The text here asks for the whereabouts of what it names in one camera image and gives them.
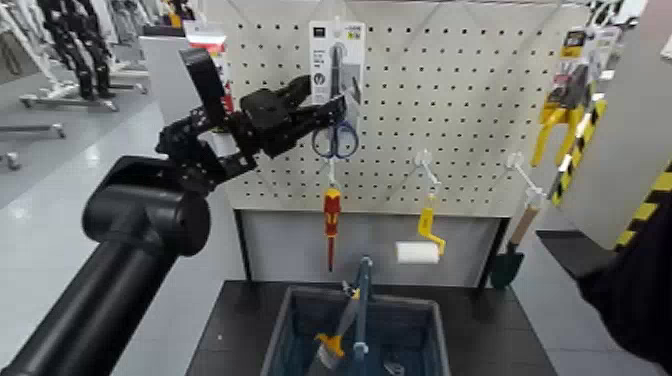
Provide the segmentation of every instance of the white paint roller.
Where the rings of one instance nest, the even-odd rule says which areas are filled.
[[[400,264],[438,264],[439,246],[426,241],[396,242],[397,262]]]

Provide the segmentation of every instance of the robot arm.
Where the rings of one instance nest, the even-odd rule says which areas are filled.
[[[84,209],[82,226],[99,243],[0,376],[109,375],[179,256],[193,256],[210,231],[207,194],[254,169],[254,155],[290,150],[307,133],[341,121],[343,97],[299,108],[306,78],[258,90],[227,113],[205,50],[183,53],[203,108],[165,127],[156,150],[167,159],[124,156]],[[238,144],[217,157],[197,136],[219,126]]]

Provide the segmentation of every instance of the red screwdriver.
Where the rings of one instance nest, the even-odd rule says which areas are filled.
[[[338,234],[338,215],[341,213],[341,192],[331,187],[324,194],[324,234],[327,236],[329,271],[334,267],[334,243]]]

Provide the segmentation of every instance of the blue storage bin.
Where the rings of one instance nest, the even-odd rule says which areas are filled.
[[[332,335],[348,298],[340,291],[309,287],[287,289],[266,351],[262,376],[303,376],[319,343]],[[355,324],[343,337],[345,358],[333,375],[356,375],[352,345]],[[405,376],[449,376],[441,314],[433,301],[374,295],[366,321],[367,376],[389,376],[383,362],[401,364]]]

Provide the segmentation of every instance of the display rack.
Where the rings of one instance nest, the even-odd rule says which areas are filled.
[[[496,2],[209,2],[224,24],[234,97],[309,73],[308,22],[367,26],[360,150],[336,164],[345,212],[418,213],[427,194],[413,159],[428,149],[442,215],[510,217],[525,182],[505,167],[528,153],[543,95],[578,5]],[[322,210],[327,164],[310,138],[227,184],[237,209]]]

